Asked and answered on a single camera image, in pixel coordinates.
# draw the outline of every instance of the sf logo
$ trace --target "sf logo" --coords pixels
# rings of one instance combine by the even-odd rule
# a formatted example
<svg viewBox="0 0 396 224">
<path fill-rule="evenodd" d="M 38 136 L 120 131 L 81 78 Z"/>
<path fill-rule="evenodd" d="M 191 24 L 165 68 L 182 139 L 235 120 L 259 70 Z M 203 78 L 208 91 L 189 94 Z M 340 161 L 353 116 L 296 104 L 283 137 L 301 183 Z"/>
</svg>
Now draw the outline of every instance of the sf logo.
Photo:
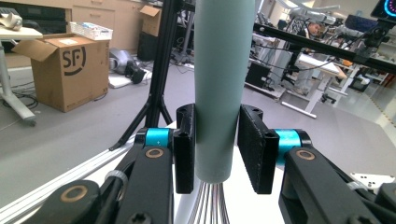
<svg viewBox="0 0 396 224">
<path fill-rule="evenodd" d="M 63 59 L 65 76 L 73 76 L 79 73 L 84 68 L 87 60 L 85 47 L 81 47 L 81 49 L 65 50 Z"/>
</svg>

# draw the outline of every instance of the metal screw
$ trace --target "metal screw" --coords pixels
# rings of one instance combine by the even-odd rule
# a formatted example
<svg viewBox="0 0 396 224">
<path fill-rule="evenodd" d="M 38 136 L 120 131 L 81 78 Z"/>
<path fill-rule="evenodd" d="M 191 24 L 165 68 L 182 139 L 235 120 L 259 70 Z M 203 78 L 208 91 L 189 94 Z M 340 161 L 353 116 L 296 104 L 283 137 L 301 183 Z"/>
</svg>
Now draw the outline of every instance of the metal screw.
<svg viewBox="0 0 396 224">
<path fill-rule="evenodd" d="M 163 150 L 160 148 L 152 148 L 146 152 L 146 156 L 151 159 L 160 158 L 163 155 Z"/>
<path fill-rule="evenodd" d="M 88 193 L 88 189 L 84 185 L 75 185 L 67 190 L 65 190 L 61 195 L 61 201 L 63 203 L 75 203 L 78 200 L 84 198 L 84 196 Z"/>
<path fill-rule="evenodd" d="M 151 224 L 151 217 L 146 213 L 135 213 L 131 216 L 131 224 Z"/>
<path fill-rule="evenodd" d="M 298 157 L 300 157 L 303 160 L 312 161 L 315 159 L 314 153 L 307 150 L 298 150 L 296 151 L 296 154 Z"/>
<path fill-rule="evenodd" d="M 353 216 L 349 218 L 349 224 L 375 224 L 376 222 L 369 218 L 363 216 Z"/>
</svg>

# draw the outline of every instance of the black tripod stand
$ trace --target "black tripod stand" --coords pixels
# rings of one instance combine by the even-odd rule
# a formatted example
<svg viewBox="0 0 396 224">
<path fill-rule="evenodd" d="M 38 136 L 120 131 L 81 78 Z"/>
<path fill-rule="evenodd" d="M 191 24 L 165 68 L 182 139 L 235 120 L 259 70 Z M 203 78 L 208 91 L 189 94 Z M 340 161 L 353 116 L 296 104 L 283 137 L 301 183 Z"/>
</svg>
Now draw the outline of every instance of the black tripod stand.
<svg viewBox="0 0 396 224">
<path fill-rule="evenodd" d="M 160 113 L 167 124 L 172 123 L 172 118 L 166 109 L 163 93 L 172 52 L 172 42 L 176 33 L 177 13 L 181 10 L 182 4 L 182 0 L 163 0 L 163 14 L 161 16 L 157 53 L 154 58 L 148 100 L 120 140 L 110 150 L 123 146 L 144 117 L 146 117 L 145 127 L 147 128 L 158 126 Z"/>
</svg>

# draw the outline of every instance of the white wall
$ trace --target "white wall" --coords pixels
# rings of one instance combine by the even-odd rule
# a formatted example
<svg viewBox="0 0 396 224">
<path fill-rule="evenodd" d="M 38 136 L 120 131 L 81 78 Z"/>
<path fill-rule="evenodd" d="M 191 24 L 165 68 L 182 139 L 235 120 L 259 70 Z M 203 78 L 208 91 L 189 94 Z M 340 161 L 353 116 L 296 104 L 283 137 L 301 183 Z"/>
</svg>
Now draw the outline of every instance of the white wall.
<svg viewBox="0 0 396 224">
<path fill-rule="evenodd" d="M 328 7 L 328 6 L 340 5 L 341 8 L 335 10 L 334 12 L 344 15 L 345 18 L 347 17 L 348 14 L 355 15 L 357 10 L 360 10 L 362 12 L 361 14 L 362 17 L 371 18 L 370 14 L 373 11 L 374 7 L 376 6 L 377 2 L 378 2 L 377 0 L 316 0 L 313 7 Z M 275 5 L 271 15 L 269 15 L 273 24 L 277 24 L 282 14 L 282 10 L 283 7 L 281 7 L 279 4 Z"/>
<path fill-rule="evenodd" d="M 347 16 L 348 14 L 355 15 L 357 10 L 360 10 L 362 17 L 370 19 L 370 14 L 377 3 L 377 0 L 317 0 L 315 7 L 340 5 L 341 8 L 336 10 L 337 12 Z"/>
<path fill-rule="evenodd" d="M 274 8 L 274 4 L 275 4 L 275 0 L 264 0 L 262 4 L 262 13 L 264 13 L 266 17 L 271 15 L 271 12 Z"/>
</svg>

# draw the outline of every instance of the person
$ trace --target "person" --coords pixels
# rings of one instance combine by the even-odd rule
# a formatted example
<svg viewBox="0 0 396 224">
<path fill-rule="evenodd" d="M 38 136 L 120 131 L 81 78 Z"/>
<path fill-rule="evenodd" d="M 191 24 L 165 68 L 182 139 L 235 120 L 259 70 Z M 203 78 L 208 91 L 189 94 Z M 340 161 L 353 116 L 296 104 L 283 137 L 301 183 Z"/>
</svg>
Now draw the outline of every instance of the person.
<svg viewBox="0 0 396 224">
<path fill-rule="evenodd" d="M 315 22 L 309 22 L 307 25 L 303 24 L 300 26 L 297 35 L 304 36 L 306 38 L 313 38 L 318 35 L 321 25 Z M 290 71 L 298 72 L 297 79 L 294 82 L 293 90 L 301 95 L 307 95 L 311 89 L 310 79 L 313 75 L 313 70 L 300 63 L 296 63 L 300 53 L 308 54 L 310 49 L 304 48 L 299 45 L 290 44 L 289 50 L 293 52 L 289 62 Z"/>
</svg>

